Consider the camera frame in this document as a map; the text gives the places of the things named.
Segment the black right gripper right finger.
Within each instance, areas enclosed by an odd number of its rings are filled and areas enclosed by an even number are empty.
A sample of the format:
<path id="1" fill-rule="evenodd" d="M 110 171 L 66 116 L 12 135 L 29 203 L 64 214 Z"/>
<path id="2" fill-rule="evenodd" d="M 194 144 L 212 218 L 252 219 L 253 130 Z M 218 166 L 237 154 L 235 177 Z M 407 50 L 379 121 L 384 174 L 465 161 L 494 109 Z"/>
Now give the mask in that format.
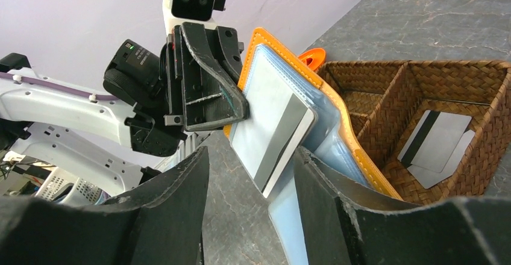
<path id="1" fill-rule="evenodd" d="M 306 148 L 293 155 L 310 264 L 509 264 L 510 200 L 419 206 L 369 189 Z"/>

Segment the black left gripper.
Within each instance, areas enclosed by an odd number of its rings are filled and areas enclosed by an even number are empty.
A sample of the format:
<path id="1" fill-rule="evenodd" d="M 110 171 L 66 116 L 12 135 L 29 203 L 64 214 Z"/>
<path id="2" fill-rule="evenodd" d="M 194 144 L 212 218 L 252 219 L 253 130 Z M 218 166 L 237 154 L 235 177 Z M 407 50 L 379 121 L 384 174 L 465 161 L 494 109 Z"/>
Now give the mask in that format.
<path id="1" fill-rule="evenodd" d="M 167 126 L 212 131 L 243 121 L 249 104 L 237 83 L 243 44 L 234 28 L 185 22 L 166 45 Z"/>

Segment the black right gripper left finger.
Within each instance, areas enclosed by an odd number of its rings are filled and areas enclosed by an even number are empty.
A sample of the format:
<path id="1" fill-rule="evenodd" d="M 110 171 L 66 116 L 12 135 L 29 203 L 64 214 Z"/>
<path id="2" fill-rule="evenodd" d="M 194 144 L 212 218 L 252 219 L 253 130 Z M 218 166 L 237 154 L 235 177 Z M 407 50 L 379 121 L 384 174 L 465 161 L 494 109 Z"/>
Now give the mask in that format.
<path id="1" fill-rule="evenodd" d="M 196 264 L 208 149 L 101 205 L 1 198 L 2 264 Z"/>

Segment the white card with black stripe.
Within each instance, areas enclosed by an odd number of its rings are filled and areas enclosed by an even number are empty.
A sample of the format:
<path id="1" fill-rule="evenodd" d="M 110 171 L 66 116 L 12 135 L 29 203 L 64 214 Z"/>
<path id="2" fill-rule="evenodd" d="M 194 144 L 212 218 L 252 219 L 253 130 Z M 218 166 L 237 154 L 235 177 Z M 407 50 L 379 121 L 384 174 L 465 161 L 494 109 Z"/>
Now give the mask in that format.
<path id="1" fill-rule="evenodd" d="M 316 113 L 278 60 L 259 55 L 251 64 L 244 94 L 249 118 L 231 132 L 231 145 L 256 188 L 268 197 L 307 135 Z"/>

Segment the yellow leather card holder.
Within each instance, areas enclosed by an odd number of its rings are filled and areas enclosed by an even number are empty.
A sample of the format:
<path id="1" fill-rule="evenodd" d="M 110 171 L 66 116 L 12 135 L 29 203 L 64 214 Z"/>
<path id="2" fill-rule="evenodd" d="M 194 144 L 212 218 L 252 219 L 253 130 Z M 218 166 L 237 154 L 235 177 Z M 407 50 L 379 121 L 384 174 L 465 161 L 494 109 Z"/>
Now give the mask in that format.
<path id="1" fill-rule="evenodd" d="M 266 57 L 292 90 L 309 102 L 323 124 L 316 124 L 304 146 L 324 163 L 370 189 L 400 200 L 401 196 L 383 176 L 360 145 L 348 108 L 331 85 L 308 68 L 264 28 L 256 28 L 248 45 L 238 82 L 246 91 L 252 82 L 256 58 Z"/>

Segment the grey card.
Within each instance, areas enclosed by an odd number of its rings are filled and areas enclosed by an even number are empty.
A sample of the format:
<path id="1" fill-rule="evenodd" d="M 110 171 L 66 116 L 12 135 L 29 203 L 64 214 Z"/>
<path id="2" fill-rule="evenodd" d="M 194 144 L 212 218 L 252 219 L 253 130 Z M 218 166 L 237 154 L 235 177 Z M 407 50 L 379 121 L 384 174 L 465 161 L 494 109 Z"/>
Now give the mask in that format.
<path id="1" fill-rule="evenodd" d="M 441 172 L 472 120 L 471 116 L 426 110 L 398 155 L 406 167 Z"/>

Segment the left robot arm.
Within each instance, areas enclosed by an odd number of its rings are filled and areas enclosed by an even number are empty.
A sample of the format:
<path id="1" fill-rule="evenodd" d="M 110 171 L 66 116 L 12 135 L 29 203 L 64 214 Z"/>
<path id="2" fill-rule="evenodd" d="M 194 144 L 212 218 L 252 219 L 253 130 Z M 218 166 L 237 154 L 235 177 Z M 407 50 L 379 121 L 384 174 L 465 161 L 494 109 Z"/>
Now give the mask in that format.
<path id="1" fill-rule="evenodd" d="M 111 196 L 156 175 L 82 138 L 80 131 L 134 152 L 171 157 L 194 134 L 248 117 L 237 86 L 243 43 L 234 28 L 185 22 L 159 54 L 125 40 L 107 65 L 104 92 L 36 74 L 28 57 L 1 58 L 1 151 L 66 169 Z"/>

